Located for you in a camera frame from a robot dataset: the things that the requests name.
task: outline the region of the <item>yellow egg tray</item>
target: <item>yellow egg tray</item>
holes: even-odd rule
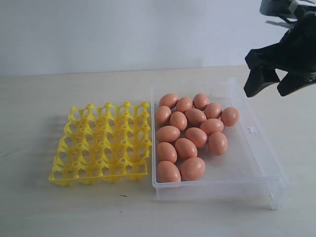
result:
[[[100,179],[142,179],[152,145],[148,107],[148,102],[119,107],[107,103],[101,108],[88,104],[83,110],[72,106],[49,180],[69,186],[74,181],[90,185]]]

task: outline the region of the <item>transparent plastic box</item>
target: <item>transparent plastic box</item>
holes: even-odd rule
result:
[[[219,102],[223,108],[233,106],[240,112],[240,120],[233,127],[225,127],[228,149],[220,158],[212,157],[207,148],[199,149],[206,170],[200,180],[189,182],[159,183],[156,178],[155,111],[159,100],[168,93],[180,97],[205,93],[210,102]],[[278,158],[257,121],[246,96],[235,79],[207,84],[186,84],[152,87],[153,132],[153,186],[157,200],[196,200],[213,197],[237,197],[250,195],[271,196],[271,209],[281,208],[288,193],[289,183]]]

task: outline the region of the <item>white wall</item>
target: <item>white wall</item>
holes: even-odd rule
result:
[[[244,64],[286,31],[260,2],[0,0],[0,75]]]

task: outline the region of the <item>egg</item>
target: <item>egg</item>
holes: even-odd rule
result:
[[[159,142],[175,142],[180,137],[180,130],[174,126],[165,126],[158,129],[156,139]]]
[[[210,103],[205,107],[204,113],[207,119],[218,119],[222,114],[222,106],[220,103]]]
[[[209,136],[213,132],[222,132],[224,130],[224,124],[219,119],[210,118],[201,124],[200,129],[202,129],[206,135]]]
[[[198,180],[205,172],[205,162],[199,157],[191,157],[180,167],[181,177],[186,181]]]
[[[193,107],[193,100],[191,99],[191,97],[183,97],[181,98],[178,103],[177,103],[177,111],[180,112],[185,112],[188,109]]]
[[[205,94],[197,94],[193,99],[193,105],[199,110],[204,110],[205,107],[209,104],[209,99]]]
[[[177,152],[176,149],[167,142],[161,142],[156,146],[156,153],[159,158],[159,161],[169,161],[175,163],[177,161]]]
[[[187,117],[182,112],[176,111],[170,117],[170,125],[183,131],[188,125]]]
[[[159,107],[155,112],[156,123],[159,125],[166,124],[167,122],[169,122],[171,113],[171,109],[168,106],[163,105]]]
[[[175,93],[170,93],[167,95],[164,95],[160,101],[159,101],[159,106],[168,106],[169,108],[173,109],[179,100],[179,96]]]
[[[157,165],[157,178],[161,183],[180,182],[181,175],[175,164],[161,161]]]
[[[209,136],[208,148],[215,156],[221,156],[225,153],[228,147],[226,136],[221,132],[214,132]]]
[[[178,139],[176,141],[175,148],[182,159],[188,159],[198,155],[197,147],[187,138]]]
[[[185,136],[192,141],[197,148],[203,148],[207,143],[206,133],[197,127],[189,128]]]
[[[200,126],[206,120],[205,114],[199,109],[189,109],[185,112],[185,115],[189,123],[194,126]]]
[[[239,118],[239,111],[234,107],[228,107],[223,110],[221,121],[226,127],[232,127],[238,122]]]

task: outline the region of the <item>table surface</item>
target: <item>table surface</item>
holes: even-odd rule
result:
[[[140,182],[68,188],[49,183],[72,105],[150,100],[170,82],[243,85],[245,66],[0,78],[0,236],[315,236],[316,120],[310,86],[287,97],[276,85],[249,99],[291,182],[282,210],[267,197],[154,201],[151,175]]]

